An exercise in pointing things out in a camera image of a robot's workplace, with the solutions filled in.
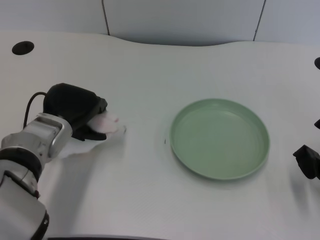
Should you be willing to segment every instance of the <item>black object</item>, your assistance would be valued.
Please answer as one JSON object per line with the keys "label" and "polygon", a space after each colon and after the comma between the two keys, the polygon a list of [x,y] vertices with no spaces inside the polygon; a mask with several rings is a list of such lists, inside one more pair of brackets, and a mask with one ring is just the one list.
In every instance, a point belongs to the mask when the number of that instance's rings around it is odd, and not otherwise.
{"label": "black object", "polygon": [[318,69],[320,69],[320,57],[318,57],[318,58],[316,58],[316,59],[314,60],[314,65],[315,65]]}
{"label": "black object", "polygon": [[95,115],[106,111],[107,105],[106,100],[92,91],[60,83],[46,93],[43,112],[67,120],[75,139],[102,141],[107,139],[106,134],[93,131],[87,126],[87,122]]}
{"label": "black object", "polygon": [[300,169],[308,179],[314,179],[315,177],[320,179],[320,155],[316,151],[303,145],[293,156],[295,156]]}
{"label": "black object", "polygon": [[32,101],[35,99],[36,96],[38,95],[44,95],[46,96],[47,94],[45,92],[37,92],[35,94],[32,95],[32,97],[30,98],[27,106],[26,106],[26,110],[25,110],[25,115],[24,115],[24,121],[23,121],[23,128],[25,128],[27,126],[27,121],[28,121],[28,115],[29,115],[29,110],[30,110],[30,106]]}
{"label": "black object", "polygon": [[30,53],[35,48],[31,41],[21,41],[13,46],[12,52],[15,55],[25,55]]}
{"label": "black object", "polygon": [[314,124],[318,129],[320,129],[320,119],[318,121],[316,121],[316,123]]}
{"label": "black object", "polygon": [[38,157],[31,151],[21,147],[5,148],[0,151],[0,161],[1,160],[9,160],[26,167],[33,173],[38,182],[42,172],[42,166]]}
{"label": "black object", "polygon": [[43,220],[40,224],[40,226],[38,227],[38,229],[35,231],[34,235],[31,237],[31,240],[41,240],[44,238],[45,233],[48,229],[49,226],[49,215],[47,213],[47,211],[45,211]]}

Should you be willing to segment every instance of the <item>white table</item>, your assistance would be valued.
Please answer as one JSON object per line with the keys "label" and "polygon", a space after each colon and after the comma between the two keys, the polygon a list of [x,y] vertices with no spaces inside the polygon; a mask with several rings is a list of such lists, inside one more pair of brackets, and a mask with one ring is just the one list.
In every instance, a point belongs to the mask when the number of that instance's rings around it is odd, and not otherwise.
{"label": "white table", "polygon": [[[320,180],[293,153],[320,152],[320,46],[235,42],[162,46],[97,34],[0,32],[0,137],[22,127],[27,101],[57,83],[105,98],[127,126],[88,154],[54,160],[39,181],[48,236],[168,240],[301,240],[320,236]],[[24,56],[11,48],[32,41]],[[267,164],[239,181],[188,172],[170,150],[175,114],[206,98],[253,110],[270,134]],[[35,100],[30,117],[42,110]]]}

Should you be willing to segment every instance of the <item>robotic hand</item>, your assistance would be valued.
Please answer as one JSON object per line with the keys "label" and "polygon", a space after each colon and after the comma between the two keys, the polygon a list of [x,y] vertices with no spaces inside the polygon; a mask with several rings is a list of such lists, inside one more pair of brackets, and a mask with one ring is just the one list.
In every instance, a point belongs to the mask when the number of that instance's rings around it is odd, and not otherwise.
{"label": "robotic hand", "polygon": [[106,107],[106,100],[95,93],[61,83],[46,93],[43,113],[21,132],[2,140],[1,240],[40,240],[44,237],[49,215],[38,201],[37,184],[45,164],[57,157],[71,137],[80,141],[105,140],[106,134],[95,132],[87,123],[106,111]]}

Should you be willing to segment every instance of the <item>green bowl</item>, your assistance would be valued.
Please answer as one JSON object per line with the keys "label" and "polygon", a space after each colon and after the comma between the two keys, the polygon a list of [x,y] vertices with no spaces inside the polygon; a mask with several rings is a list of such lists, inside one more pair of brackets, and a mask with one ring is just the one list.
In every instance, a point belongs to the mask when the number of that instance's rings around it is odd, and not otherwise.
{"label": "green bowl", "polygon": [[224,99],[205,99],[182,109],[172,123],[170,143],[187,168],[216,180],[252,174],[267,160],[270,148],[260,118]]}

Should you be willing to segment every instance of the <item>black cable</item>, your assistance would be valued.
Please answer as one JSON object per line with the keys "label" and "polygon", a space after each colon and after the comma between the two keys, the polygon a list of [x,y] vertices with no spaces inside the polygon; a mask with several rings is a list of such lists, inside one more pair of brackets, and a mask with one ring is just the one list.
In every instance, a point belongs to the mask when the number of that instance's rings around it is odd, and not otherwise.
{"label": "black cable", "polygon": [[29,115],[29,110],[30,110],[31,103],[35,99],[35,97],[38,96],[38,95],[46,96],[47,94],[45,92],[39,91],[39,92],[36,92],[35,94],[33,94],[33,96],[30,98],[30,100],[28,102],[28,105],[26,106],[26,110],[25,110],[23,128],[25,128],[27,126],[28,115]]}

